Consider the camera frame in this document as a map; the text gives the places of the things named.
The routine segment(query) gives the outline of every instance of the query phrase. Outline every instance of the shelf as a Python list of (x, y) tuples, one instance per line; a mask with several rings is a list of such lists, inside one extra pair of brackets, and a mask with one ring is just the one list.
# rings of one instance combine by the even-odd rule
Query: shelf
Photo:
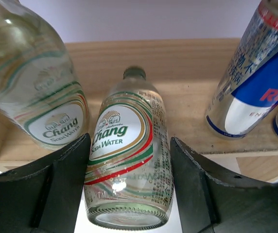
[[(125, 68), (142, 66), (160, 91), (170, 136), (177, 136), (209, 158), (278, 156), (278, 138), (271, 120), (278, 108), (244, 139), (216, 137), (204, 123), (204, 112), (239, 39), (120, 41), (67, 44), (87, 95), (94, 127), (108, 90)], [(36, 146), (11, 128), (0, 149), (0, 164), (20, 166), (50, 151)]]

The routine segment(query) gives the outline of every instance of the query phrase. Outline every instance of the wall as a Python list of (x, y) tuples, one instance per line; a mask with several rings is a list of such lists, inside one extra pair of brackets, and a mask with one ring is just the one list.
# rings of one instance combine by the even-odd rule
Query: wall
[(20, 0), (65, 42), (241, 37), (259, 0)]

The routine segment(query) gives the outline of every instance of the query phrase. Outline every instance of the bottle cap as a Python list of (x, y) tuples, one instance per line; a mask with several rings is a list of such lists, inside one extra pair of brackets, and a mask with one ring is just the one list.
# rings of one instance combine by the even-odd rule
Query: bottle cap
[(141, 76), (144, 78), (144, 80), (147, 80), (146, 74), (144, 69), (138, 66), (131, 66), (128, 67), (123, 74), (123, 79), (126, 79), (127, 77), (134, 77), (134, 76)]

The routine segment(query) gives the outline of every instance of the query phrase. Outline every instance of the glass bottle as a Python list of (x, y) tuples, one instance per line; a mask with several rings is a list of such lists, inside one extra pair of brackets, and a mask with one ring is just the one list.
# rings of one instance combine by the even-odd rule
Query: glass bottle
[(17, 0), (0, 0), (0, 110), (47, 149), (88, 129), (87, 102), (64, 43)]
[(173, 190), (162, 97), (142, 68), (129, 67), (100, 108), (85, 178), (88, 219), (112, 229), (160, 227)]

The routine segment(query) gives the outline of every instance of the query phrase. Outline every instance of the textured glass base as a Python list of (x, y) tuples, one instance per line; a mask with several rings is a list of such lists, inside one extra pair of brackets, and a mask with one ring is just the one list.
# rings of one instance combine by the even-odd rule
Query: textured glass base
[(147, 230), (163, 226), (168, 217), (160, 209), (129, 202), (99, 205), (88, 210), (90, 222), (120, 230)]

